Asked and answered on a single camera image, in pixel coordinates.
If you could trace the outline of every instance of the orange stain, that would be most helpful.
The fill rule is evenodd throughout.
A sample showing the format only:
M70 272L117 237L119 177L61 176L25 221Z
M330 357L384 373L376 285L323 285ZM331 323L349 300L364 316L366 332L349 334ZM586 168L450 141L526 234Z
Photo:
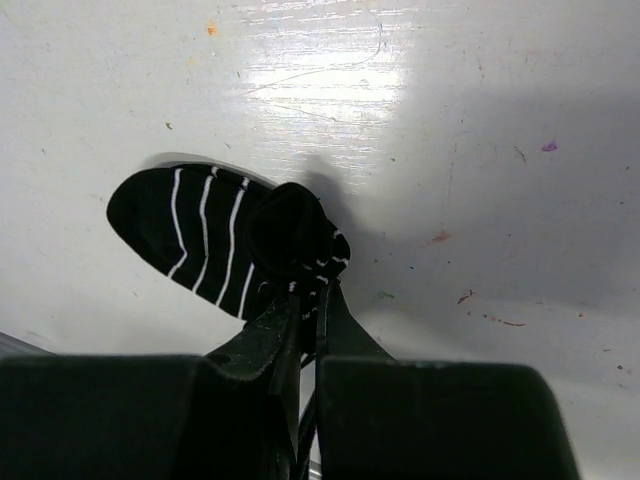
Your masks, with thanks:
M209 35L215 35L218 33L218 28L211 20L207 22L207 33L209 33Z
M444 243L447 240L449 240L451 237L453 237L451 233L447 232L446 230L442 230L440 233L438 233L438 235L433 237L431 239L431 242L429 243Z

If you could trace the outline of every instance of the sock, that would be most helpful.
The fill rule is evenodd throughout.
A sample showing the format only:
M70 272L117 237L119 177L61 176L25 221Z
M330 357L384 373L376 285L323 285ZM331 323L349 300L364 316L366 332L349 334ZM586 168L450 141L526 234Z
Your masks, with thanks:
M211 165L134 174L107 217L145 261L225 312L259 317L283 292L301 297L303 351L315 350L320 290L348 265L349 245L317 198Z

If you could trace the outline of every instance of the white table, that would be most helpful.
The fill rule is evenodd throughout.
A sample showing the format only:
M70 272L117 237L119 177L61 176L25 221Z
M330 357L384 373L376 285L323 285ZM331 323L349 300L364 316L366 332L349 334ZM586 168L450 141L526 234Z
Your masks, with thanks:
M131 173L202 155L317 192L390 352L534 366L584 478L637 478L638 25L634 0L0 0L0 331L239 331L105 218Z

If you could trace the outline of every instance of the scratch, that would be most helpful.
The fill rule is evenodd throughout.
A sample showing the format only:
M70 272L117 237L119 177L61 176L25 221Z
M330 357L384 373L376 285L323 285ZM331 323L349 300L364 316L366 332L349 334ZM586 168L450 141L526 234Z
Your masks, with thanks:
M323 120L331 120L333 122L338 122L338 123L349 123L349 122L344 122L342 120L338 120L335 117L327 117L325 115L320 115L319 113L311 113L311 112L307 112L306 110L302 110L301 108L287 107L286 105L281 105L279 103L269 103L269 105L271 105L272 107L282 108L284 110L291 110L293 112L303 113L305 115L309 115L310 117L322 118Z
M398 63L398 58L400 58L400 55L402 55L402 52L404 52L405 47L407 46L407 44L411 41L411 38L413 37L413 34L416 32L416 28L414 27L413 29L411 29L411 33L409 34L409 36L407 37L407 39L404 41L404 43L402 45L400 45L400 49L398 51L398 54L396 55L396 58L393 60L393 67L392 70L395 70L396 68L396 63Z
M447 189L447 211L451 207L451 186L453 185L453 162L451 162L451 168L449 170L449 187Z
M364 65L365 63L370 62L375 57L377 57L378 54L380 53L380 51L382 50L382 23L380 23L378 21L378 17L371 10L366 8L366 11L369 12L369 14L373 17L373 19L376 22L376 27L377 27L377 30L378 30L378 48L376 48L376 51L373 54L369 55L364 60L360 60L359 62L355 62L355 63L334 65L333 67L329 67L329 68L319 68L319 69L316 69L316 70L311 70L310 72L298 73L296 75L292 75L290 77L286 77L286 78L283 78L281 80L276 80L275 82L267 83L265 85L260 85L259 87L252 88L250 90L247 90L246 92L242 92L242 93L239 93L237 95L233 95L231 98L250 95L250 94L258 92L260 90L264 90L266 88L273 87L273 86L278 85L280 83L287 82L289 80L294 80L296 78L304 77L304 76L307 76L307 75L313 75L313 74L322 73L322 72L333 72L333 71L338 71L338 70L342 70L342 69L349 69L349 68L357 67L359 65Z
M524 163L527 163L527 157L524 156L524 153L522 153L522 150L520 150L517 146L514 146L513 149L516 151L516 153L520 157L520 160L522 160Z
M480 73L482 74L482 80L484 80L484 66L482 65L482 62L480 61L480 56L476 55L476 59L478 60L478 70L480 71Z

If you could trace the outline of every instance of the black plastic part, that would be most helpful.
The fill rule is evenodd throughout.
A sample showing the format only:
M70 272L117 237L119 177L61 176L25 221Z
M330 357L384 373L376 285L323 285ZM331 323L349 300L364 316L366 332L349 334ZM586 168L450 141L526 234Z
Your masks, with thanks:
M327 354L393 359L353 318L338 279L320 295L316 355L321 358Z
M302 419L300 420L300 443L298 463L291 469L291 480L307 480L309 478L309 462L311 460L311 446L316 432L316 394L309 398Z
M290 299L208 357L0 361L0 478L288 480L299 312Z
M529 367L325 357L324 480L577 480L553 394Z

